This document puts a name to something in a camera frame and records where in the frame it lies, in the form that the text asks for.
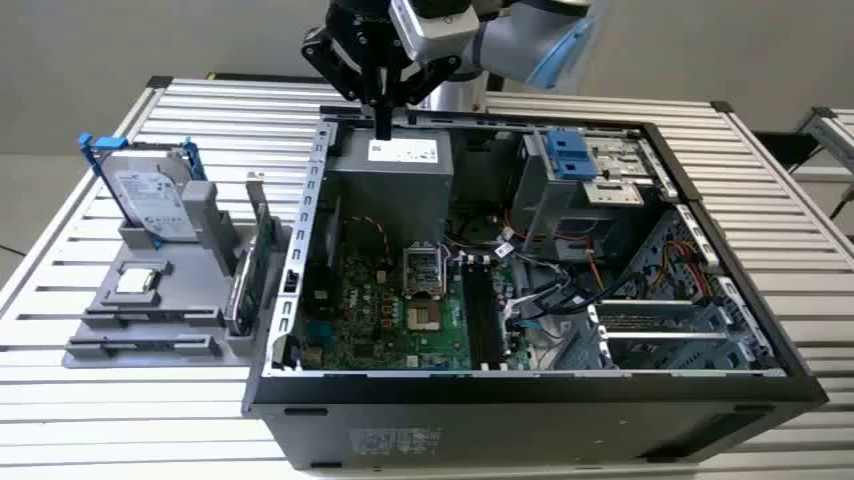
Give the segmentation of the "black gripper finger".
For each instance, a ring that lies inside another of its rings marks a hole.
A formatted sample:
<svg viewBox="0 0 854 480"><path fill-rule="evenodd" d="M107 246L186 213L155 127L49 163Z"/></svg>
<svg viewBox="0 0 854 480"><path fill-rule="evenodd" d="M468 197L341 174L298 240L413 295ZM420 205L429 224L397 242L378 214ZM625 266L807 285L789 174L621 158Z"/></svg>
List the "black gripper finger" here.
<svg viewBox="0 0 854 480"><path fill-rule="evenodd" d="M418 104L460 69L460 56L448 56L429 61L406 79L402 78L404 61L390 64L386 71L384 92L384 139L393 138L394 110Z"/></svg>
<svg viewBox="0 0 854 480"><path fill-rule="evenodd" d="M385 95L381 69L369 38L358 33L337 40L329 29L312 29L302 54L341 95L373 109L376 138L385 139Z"/></svg>

